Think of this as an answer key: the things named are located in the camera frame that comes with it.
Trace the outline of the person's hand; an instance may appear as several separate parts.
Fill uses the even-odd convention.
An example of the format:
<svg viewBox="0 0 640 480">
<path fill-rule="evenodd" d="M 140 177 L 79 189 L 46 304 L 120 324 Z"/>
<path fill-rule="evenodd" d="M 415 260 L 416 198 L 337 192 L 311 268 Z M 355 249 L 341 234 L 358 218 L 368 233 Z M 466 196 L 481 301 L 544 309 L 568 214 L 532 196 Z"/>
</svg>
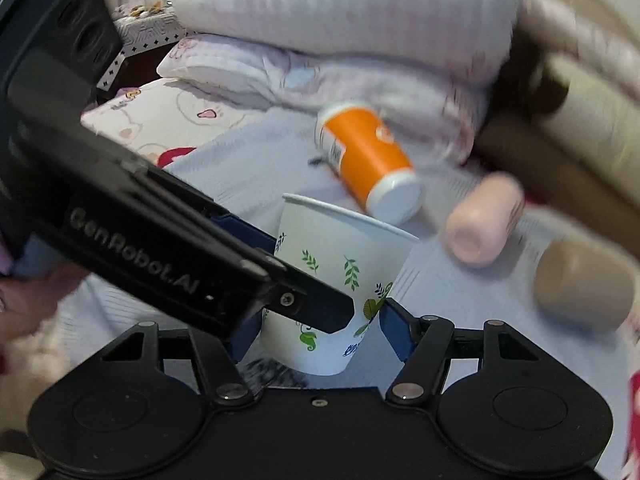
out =
<svg viewBox="0 0 640 480">
<path fill-rule="evenodd" d="M 89 272 L 36 238 L 21 257 L 1 243 L 1 374 L 10 370 L 8 344 L 32 335 Z"/>
</svg>

